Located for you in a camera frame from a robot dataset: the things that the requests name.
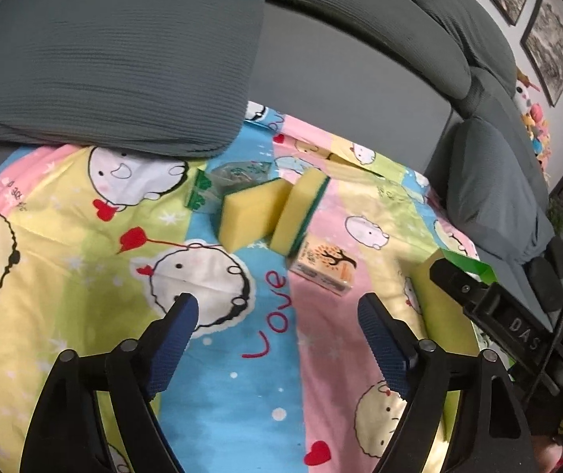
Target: gray sofa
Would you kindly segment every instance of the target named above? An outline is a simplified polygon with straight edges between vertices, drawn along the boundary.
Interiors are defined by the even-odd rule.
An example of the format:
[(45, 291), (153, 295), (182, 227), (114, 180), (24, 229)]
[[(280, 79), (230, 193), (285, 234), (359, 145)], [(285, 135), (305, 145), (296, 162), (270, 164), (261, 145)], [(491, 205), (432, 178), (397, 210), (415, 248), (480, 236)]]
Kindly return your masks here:
[[(441, 197), (454, 137), (482, 118), (544, 211), (547, 186), (512, 102), (515, 73), (509, 44), (475, 0), (267, 0), (249, 99), (424, 173)], [(556, 315), (519, 262), (483, 249), (481, 258), (552, 328)]]

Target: sponge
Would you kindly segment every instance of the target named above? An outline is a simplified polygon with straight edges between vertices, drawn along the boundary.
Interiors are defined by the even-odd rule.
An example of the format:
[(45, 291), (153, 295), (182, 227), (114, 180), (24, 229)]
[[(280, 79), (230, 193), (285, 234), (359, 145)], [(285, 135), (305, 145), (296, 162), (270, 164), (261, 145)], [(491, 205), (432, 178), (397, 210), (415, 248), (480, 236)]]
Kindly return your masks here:
[(222, 247), (234, 252), (271, 234), (291, 190), (292, 183), (276, 178), (225, 196), (217, 235)]
[(329, 177), (316, 168), (304, 172), (293, 186), (279, 217), (271, 250), (282, 256), (296, 252), (328, 183)]

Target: sofa cushion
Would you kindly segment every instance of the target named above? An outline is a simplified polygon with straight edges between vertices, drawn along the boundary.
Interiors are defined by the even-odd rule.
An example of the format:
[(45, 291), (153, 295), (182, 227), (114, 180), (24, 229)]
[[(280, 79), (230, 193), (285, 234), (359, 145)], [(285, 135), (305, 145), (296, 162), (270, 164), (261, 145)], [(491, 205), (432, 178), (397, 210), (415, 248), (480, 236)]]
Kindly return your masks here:
[(264, 0), (3, 0), (0, 140), (208, 157), (238, 134)]
[(271, 2), (264, 7), (249, 99), (420, 173), (439, 146), (452, 109), (389, 56), (322, 20)]
[(472, 66), (489, 71), (513, 96), (516, 62), (493, 18), (476, 0), (413, 0), (452, 36)]
[(410, 0), (285, 0), (352, 31), (413, 68), (441, 93), (462, 99), (470, 87), (463, 52)]
[(559, 235), (548, 242), (544, 257), (555, 270), (555, 275), (563, 279), (563, 240)]
[(526, 263), (554, 236), (503, 135), (480, 118), (456, 131), (446, 203), (450, 221), (502, 260)]
[(542, 168), (535, 157), (520, 113), (498, 80), (484, 69), (473, 67), (469, 94), (453, 104), (463, 118), (481, 117), (503, 134), (533, 190), (535, 200), (545, 210), (548, 207), (548, 187)]
[(553, 265), (538, 256), (524, 266), (524, 271), (542, 309), (547, 313), (560, 311), (563, 306), (563, 286)]

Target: yellow fabric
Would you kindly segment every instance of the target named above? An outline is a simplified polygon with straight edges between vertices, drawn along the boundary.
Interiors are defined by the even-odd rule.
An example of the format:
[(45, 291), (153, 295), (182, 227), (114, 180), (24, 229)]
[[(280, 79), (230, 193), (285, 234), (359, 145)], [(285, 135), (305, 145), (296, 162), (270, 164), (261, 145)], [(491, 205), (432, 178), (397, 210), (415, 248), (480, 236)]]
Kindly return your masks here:
[[(182, 241), (188, 228), (191, 213), (184, 202), (191, 175), (161, 200), (144, 200), (116, 214), (108, 226), (101, 225), (91, 205), (96, 192), (87, 173), (90, 153), (86, 148), (66, 158), (25, 198), (26, 211), (0, 219), (0, 268), (5, 268), (11, 247), (9, 228), (20, 252), (0, 290), (4, 473), (19, 471), (31, 413), (58, 354), (66, 348), (81, 356), (108, 352), (123, 339), (139, 337), (159, 317), (128, 275), (129, 259), (118, 255), (118, 239), (129, 229), (132, 214), (148, 223), (157, 240)], [(190, 162), (190, 173), (198, 167), (204, 163)], [(172, 224), (161, 220), (165, 214), (175, 216)], [(150, 243), (146, 250), (152, 255), (159, 247)], [(121, 450), (107, 395), (100, 396), (100, 407), (109, 443)], [(9, 417), (13, 425), (6, 424)]]

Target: stuffed animal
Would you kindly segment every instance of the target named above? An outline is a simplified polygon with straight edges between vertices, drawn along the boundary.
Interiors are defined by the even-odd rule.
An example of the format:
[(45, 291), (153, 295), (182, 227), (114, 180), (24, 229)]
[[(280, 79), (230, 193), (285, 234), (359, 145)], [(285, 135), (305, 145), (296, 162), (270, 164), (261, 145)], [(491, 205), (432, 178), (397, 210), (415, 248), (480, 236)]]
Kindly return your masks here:
[(544, 110), (539, 103), (533, 103), (528, 93), (529, 89), (540, 92), (540, 88), (531, 83), (520, 69), (518, 69), (516, 80), (516, 91), (513, 94), (513, 102), (520, 112), (520, 118), (525, 125), (533, 152), (537, 156), (542, 170), (548, 164), (550, 158), (550, 133), (548, 132), (548, 122), (544, 119)]

